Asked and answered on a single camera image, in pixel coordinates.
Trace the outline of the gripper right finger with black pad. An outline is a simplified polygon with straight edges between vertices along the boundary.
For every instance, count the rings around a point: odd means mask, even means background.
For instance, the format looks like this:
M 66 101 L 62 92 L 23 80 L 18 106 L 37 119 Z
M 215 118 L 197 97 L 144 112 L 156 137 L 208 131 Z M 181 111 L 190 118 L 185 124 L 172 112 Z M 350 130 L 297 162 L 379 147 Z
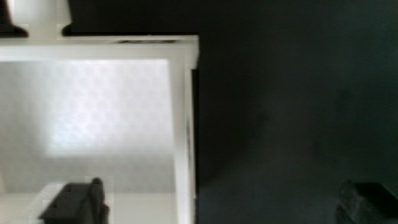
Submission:
M 380 183 L 341 184 L 334 224 L 398 224 L 398 197 Z

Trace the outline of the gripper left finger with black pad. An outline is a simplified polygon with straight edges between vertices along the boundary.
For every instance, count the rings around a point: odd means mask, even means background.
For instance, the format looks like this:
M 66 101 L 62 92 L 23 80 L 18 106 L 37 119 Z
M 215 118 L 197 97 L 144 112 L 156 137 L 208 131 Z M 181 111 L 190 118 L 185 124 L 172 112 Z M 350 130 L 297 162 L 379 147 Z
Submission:
M 50 183 L 27 209 L 27 224 L 108 224 L 110 208 L 100 178 Z

